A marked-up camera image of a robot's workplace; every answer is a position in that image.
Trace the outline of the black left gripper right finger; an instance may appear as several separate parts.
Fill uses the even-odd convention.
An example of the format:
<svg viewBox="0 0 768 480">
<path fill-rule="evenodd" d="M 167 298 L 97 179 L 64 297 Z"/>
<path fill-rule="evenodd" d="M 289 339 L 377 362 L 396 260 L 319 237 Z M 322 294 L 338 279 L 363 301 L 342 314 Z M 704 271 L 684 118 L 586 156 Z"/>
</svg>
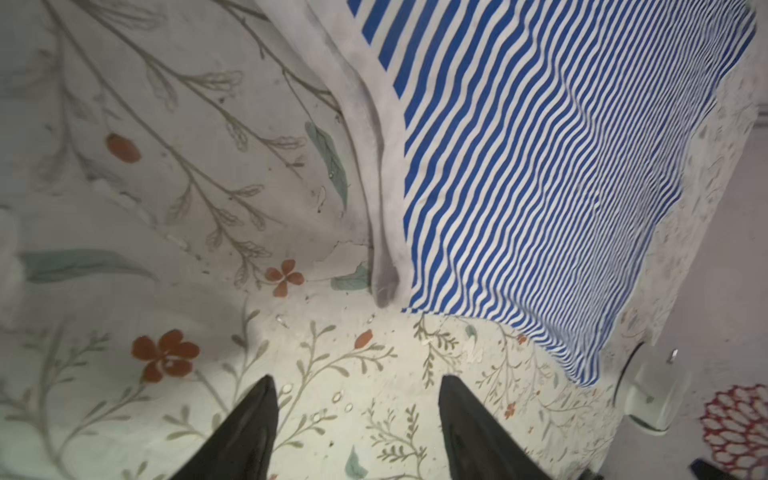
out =
<svg viewBox="0 0 768 480">
<path fill-rule="evenodd" d="M 438 405 L 452 479 L 549 479 L 459 377 L 442 378 Z"/>
</svg>

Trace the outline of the blue white striped tank top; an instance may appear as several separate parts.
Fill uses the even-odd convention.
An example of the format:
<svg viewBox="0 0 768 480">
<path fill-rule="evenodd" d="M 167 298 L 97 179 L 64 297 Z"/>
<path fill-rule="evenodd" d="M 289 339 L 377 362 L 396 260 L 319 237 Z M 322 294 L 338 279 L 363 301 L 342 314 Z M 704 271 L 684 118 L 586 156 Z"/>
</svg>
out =
<svg viewBox="0 0 768 480">
<path fill-rule="evenodd" d="M 520 330 L 577 385 L 756 32 L 745 1 L 263 1 L 338 102 L 380 307 Z"/>
</svg>

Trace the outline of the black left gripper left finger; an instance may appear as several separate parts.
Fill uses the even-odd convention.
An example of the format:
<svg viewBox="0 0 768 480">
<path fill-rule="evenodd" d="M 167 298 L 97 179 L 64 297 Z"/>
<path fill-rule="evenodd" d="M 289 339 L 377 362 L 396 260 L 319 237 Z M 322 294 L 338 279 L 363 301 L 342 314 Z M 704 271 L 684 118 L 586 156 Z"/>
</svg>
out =
<svg viewBox="0 0 768 480">
<path fill-rule="evenodd" d="M 275 383 L 266 375 L 172 479 L 266 479 L 278 417 Z"/>
</svg>

